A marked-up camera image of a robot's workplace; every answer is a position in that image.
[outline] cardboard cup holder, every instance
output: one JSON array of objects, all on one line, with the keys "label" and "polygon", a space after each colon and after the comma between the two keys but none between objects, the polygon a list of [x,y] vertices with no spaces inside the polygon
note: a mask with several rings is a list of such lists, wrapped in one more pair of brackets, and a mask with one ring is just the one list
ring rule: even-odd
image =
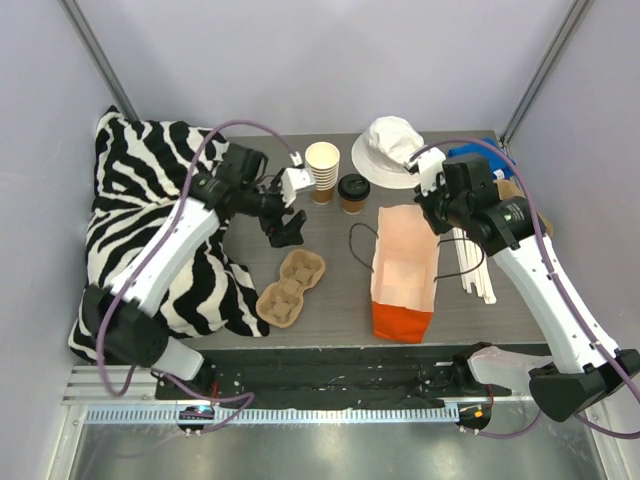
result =
[{"label": "cardboard cup holder", "polygon": [[304,304],[304,292],[318,283],[326,264],[316,253],[303,249],[289,252],[280,265],[280,280],[269,285],[257,303],[258,315],[280,328],[296,321]]}]

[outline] hat brim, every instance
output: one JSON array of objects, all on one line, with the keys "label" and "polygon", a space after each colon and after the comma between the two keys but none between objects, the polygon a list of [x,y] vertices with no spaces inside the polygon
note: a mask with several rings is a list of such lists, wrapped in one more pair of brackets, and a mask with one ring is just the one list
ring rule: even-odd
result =
[{"label": "hat brim", "polygon": [[373,162],[367,155],[364,134],[360,135],[351,147],[351,161],[358,173],[379,187],[393,190],[414,188],[420,183],[420,175],[409,172],[387,170]]}]

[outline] metal pole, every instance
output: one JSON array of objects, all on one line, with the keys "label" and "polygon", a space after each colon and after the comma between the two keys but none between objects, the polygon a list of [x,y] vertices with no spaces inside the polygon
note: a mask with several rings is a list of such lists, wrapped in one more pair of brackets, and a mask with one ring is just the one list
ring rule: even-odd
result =
[{"label": "metal pole", "polygon": [[560,55],[567,46],[569,39],[575,33],[576,28],[586,16],[589,7],[593,3],[593,0],[574,0],[573,5],[569,8],[567,15],[565,16],[562,25],[558,29],[551,45],[547,49],[540,66],[538,67],[535,75],[531,79],[527,90],[525,91],[518,107],[516,108],[511,120],[507,125],[504,134],[500,137],[500,141],[504,145],[508,145],[516,131],[520,127],[522,120],[526,116],[527,112],[531,108],[531,105],[538,93],[542,89],[542,86],[549,78],[553,67],[558,63]]},{"label": "metal pole", "polygon": [[131,100],[129,100],[129,97],[120,83],[120,80],[118,80],[118,76],[113,70],[111,63],[109,63],[109,59],[104,53],[104,50],[102,50],[100,42],[98,42],[98,39],[93,33],[89,22],[84,16],[84,13],[76,0],[58,0],[58,2],[69,17],[69,21],[72,23],[73,28],[76,30],[80,40],[93,59],[96,68],[111,91],[111,95],[113,95],[120,111],[129,120],[139,120],[138,114],[133,108]]}]

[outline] black cup lid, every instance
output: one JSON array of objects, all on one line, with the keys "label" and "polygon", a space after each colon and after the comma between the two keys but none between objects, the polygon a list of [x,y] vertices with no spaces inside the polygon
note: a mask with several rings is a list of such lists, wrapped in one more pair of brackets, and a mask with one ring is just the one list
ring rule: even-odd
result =
[{"label": "black cup lid", "polygon": [[338,193],[345,200],[359,202],[369,196],[371,185],[362,175],[350,173],[342,177],[338,182]]}]

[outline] white vent strip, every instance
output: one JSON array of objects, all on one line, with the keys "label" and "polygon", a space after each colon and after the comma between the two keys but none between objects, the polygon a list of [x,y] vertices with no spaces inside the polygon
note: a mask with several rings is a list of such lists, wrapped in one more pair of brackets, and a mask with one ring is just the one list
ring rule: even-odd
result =
[{"label": "white vent strip", "polygon": [[[139,425],[176,423],[185,405],[92,405],[88,407],[85,424]],[[180,420],[181,424],[217,423],[235,412],[215,408],[215,420]],[[234,420],[236,425],[282,424],[356,424],[356,423],[450,423],[459,420],[457,404],[444,408],[414,410],[262,410],[242,412]]]}]

